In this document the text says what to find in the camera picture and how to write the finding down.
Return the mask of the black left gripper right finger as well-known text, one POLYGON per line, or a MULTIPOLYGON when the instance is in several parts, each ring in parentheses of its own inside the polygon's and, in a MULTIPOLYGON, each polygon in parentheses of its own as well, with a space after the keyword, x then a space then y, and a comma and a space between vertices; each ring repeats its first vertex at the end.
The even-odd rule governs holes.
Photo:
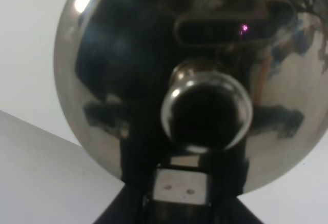
POLYGON ((239 199, 246 181, 248 163, 226 158, 213 173, 209 223, 262 223, 239 199))

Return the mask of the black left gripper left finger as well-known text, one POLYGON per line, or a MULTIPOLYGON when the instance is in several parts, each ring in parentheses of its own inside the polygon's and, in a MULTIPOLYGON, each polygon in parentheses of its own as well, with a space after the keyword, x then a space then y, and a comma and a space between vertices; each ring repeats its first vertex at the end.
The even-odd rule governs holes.
POLYGON ((140 223, 143 197, 156 168, 156 152, 150 138, 121 143, 121 180, 124 187, 95 223, 140 223))

